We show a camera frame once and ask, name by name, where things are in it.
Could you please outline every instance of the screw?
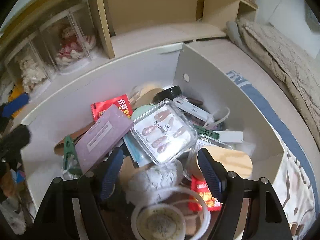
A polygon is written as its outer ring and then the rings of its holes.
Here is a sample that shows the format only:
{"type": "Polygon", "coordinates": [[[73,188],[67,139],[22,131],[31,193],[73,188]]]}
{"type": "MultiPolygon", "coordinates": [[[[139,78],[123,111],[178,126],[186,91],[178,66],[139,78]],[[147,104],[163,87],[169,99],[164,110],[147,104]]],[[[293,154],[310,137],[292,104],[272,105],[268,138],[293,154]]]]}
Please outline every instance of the screw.
{"type": "Polygon", "coordinates": [[[264,184],[268,184],[269,180],[265,177],[260,178],[261,182],[264,184]]]}
{"type": "Polygon", "coordinates": [[[53,179],[53,183],[55,183],[55,184],[60,183],[60,181],[61,181],[61,178],[59,178],[59,177],[56,177],[53,179]]]}
{"type": "Polygon", "coordinates": [[[87,178],[92,178],[94,176],[94,173],[93,173],[93,171],[88,171],[88,172],[86,172],[85,176],[87,178]]]}
{"type": "Polygon", "coordinates": [[[234,171],[229,171],[229,172],[228,172],[228,176],[229,176],[230,178],[235,178],[235,177],[237,176],[237,174],[236,174],[234,171]]]}

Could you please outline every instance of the patterned fabric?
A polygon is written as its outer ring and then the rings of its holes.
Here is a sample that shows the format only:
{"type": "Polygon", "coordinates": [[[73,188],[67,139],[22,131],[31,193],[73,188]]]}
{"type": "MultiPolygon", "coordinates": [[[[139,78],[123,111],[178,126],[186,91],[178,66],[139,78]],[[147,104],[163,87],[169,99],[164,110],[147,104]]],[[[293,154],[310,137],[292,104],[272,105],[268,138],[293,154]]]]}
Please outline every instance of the patterned fabric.
{"type": "Polygon", "coordinates": [[[238,25],[249,49],[287,85],[320,148],[320,75],[314,59],[270,25],[245,19],[238,25]]]}
{"type": "Polygon", "coordinates": [[[273,187],[287,216],[292,238],[302,239],[315,221],[319,208],[316,180],[310,162],[295,137],[259,91],[235,71],[228,72],[227,76],[265,116],[284,148],[273,187]]]}

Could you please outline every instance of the red wrapper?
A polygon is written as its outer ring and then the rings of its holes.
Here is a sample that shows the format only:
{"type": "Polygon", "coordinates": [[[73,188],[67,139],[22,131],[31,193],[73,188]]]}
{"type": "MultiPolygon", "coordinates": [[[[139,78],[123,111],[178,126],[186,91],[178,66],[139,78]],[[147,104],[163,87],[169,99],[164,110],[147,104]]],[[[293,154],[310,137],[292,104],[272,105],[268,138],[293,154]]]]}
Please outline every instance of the red wrapper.
{"type": "MultiPolygon", "coordinates": [[[[200,195],[200,197],[203,198],[203,200],[207,204],[209,211],[221,210],[222,204],[218,201],[218,199],[214,198],[211,195],[211,192],[205,181],[198,180],[194,176],[191,176],[191,190],[197,192],[200,195]]],[[[202,210],[202,206],[198,203],[189,202],[189,209],[192,211],[200,211],[202,210]]]]}
{"type": "Polygon", "coordinates": [[[115,104],[128,118],[131,117],[133,111],[130,106],[127,95],[112,98],[107,101],[95,103],[91,105],[91,112],[94,121],[96,122],[99,117],[106,111],[111,105],[115,104]]]}

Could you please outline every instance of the red packet with chinese text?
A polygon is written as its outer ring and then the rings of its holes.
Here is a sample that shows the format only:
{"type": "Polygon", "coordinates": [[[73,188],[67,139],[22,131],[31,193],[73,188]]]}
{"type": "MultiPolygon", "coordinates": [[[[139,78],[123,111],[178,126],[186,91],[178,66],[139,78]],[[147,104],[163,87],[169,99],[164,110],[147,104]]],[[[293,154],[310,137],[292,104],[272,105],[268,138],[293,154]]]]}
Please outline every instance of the red packet with chinese text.
{"type": "Polygon", "coordinates": [[[112,98],[107,101],[94,103],[91,105],[91,112],[94,121],[96,122],[99,117],[111,106],[115,104],[128,118],[131,117],[133,111],[130,106],[127,95],[112,98]]]}
{"type": "MultiPolygon", "coordinates": [[[[203,200],[207,204],[209,211],[221,210],[221,203],[218,201],[218,199],[214,198],[211,195],[211,192],[205,181],[198,180],[194,176],[191,176],[191,190],[197,192],[200,195],[200,197],[203,198],[203,200]]],[[[198,203],[189,202],[189,209],[192,211],[200,211],[202,210],[202,206],[198,203]]]]}

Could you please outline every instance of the blue fabric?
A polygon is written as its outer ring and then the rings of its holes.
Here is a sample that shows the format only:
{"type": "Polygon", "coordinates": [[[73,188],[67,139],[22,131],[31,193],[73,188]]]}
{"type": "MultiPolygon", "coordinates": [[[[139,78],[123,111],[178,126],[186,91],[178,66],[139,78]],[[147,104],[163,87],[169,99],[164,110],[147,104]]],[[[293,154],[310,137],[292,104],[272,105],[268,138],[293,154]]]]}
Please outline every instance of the blue fabric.
{"type": "Polygon", "coordinates": [[[261,113],[265,116],[268,122],[273,126],[273,128],[279,133],[284,143],[290,149],[292,154],[298,159],[301,163],[304,171],[306,172],[309,180],[311,182],[311,186],[313,188],[313,193],[315,197],[315,208],[316,208],[316,216],[319,214],[319,198],[318,198],[318,190],[316,185],[316,178],[312,171],[310,162],[308,161],[303,149],[297,142],[296,138],[292,135],[287,126],[281,121],[275,111],[272,109],[271,105],[268,101],[263,97],[259,91],[252,86],[252,84],[246,80],[243,76],[238,74],[235,71],[230,71],[227,73],[227,76],[238,85],[241,90],[252,100],[252,102],[256,105],[256,107],[261,111],[261,113]]]}

